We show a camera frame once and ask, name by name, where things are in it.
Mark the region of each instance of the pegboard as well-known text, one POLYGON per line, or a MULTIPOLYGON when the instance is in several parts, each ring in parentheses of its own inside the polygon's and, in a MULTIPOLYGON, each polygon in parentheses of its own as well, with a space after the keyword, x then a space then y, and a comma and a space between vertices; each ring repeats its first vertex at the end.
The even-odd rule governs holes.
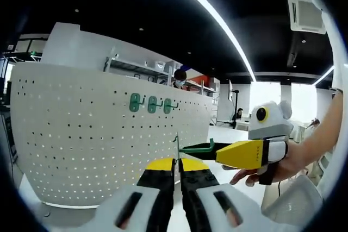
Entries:
POLYGON ((210 97, 41 63, 17 64, 11 80, 20 168, 46 203, 99 205, 120 186, 135 185, 149 162, 176 158, 177 133, 181 147, 207 140, 210 97), (129 110, 132 93, 145 96, 138 112, 129 110), (150 114, 150 96, 179 106, 169 114, 163 107, 150 114))

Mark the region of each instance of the ceiling light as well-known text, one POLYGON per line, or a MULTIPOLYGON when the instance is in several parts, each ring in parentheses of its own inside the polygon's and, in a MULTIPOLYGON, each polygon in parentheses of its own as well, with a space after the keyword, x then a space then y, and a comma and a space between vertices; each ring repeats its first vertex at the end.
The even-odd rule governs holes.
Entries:
POLYGON ((324 73, 322 75, 322 77, 320 77, 314 84, 312 84, 313 86, 316 86, 318 83, 320 83, 321 81, 323 81, 325 79, 325 77, 327 77, 334 69, 334 66, 331 66, 329 70, 327 70, 326 73, 324 73))
POLYGON ((197 0, 210 14, 211 16, 216 20, 216 22, 220 25, 223 31, 227 34, 228 38, 231 40, 231 42, 234 44, 235 49, 237 49, 239 55, 241 56, 247 70, 250 73, 250 76, 253 81, 256 81, 255 75, 252 71, 252 68, 249 64, 249 61, 241 48, 239 42, 233 35, 232 31, 229 29, 228 25, 226 22, 222 19, 222 17, 219 15, 219 13, 213 8, 213 6, 207 1, 207 0, 197 0))

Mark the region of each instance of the air conditioner unit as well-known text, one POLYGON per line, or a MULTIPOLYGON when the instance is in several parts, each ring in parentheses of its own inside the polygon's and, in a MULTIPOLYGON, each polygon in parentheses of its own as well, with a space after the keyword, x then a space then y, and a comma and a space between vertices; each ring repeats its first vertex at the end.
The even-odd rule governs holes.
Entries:
POLYGON ((326 34, 321 11, 311 0, 288 0, 292 31, 326 34))

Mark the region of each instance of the black ceiling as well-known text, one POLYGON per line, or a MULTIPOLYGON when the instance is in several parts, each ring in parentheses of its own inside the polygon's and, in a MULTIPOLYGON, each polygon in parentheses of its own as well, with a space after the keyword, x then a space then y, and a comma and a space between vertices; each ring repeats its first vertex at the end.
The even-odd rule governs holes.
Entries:
MULTIPOLYGON (((255 72, 321 75, 332 65, 327 35, 294 34, 290 30, 287 0, 208 1, 238 39, 255 72), (296 68, 287 67, 294 37, 306 41, 295 44, 296 68)), ((81 30, 145 47, 221 79, 231 73, 247 72, 229 38, 196 0, 30 0, 28 3, 29 17, 22 33, 49 33, 57 21, 78 23, 81 30)), ((314 81, 292 79, 304 83, 314 81)), ((250 81, 249 77, 235 80, 250 81)))

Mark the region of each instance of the human hand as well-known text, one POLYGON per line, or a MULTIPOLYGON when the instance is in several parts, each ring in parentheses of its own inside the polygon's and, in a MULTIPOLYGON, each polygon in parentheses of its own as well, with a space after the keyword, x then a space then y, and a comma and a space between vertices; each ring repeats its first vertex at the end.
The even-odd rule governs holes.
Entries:
MULTIPOLYGON (((303 145, 299 145, 293 141, 288 142, 288 153, 285 158, 281 160, 278 164, 275 176, 272 182, 278 182, 287 178, 290 178, 297 174, 300 170, 307 166, 308 162, 306 160, 306 148, 303 145)), ((257 174, 257 169, 255 170, 240 170, 232 180, 229 182, 231 185, 236 184, 239 180, 248 176, 245 184, 252 187, 255 182, 259 181, 259 175, 257 174)))

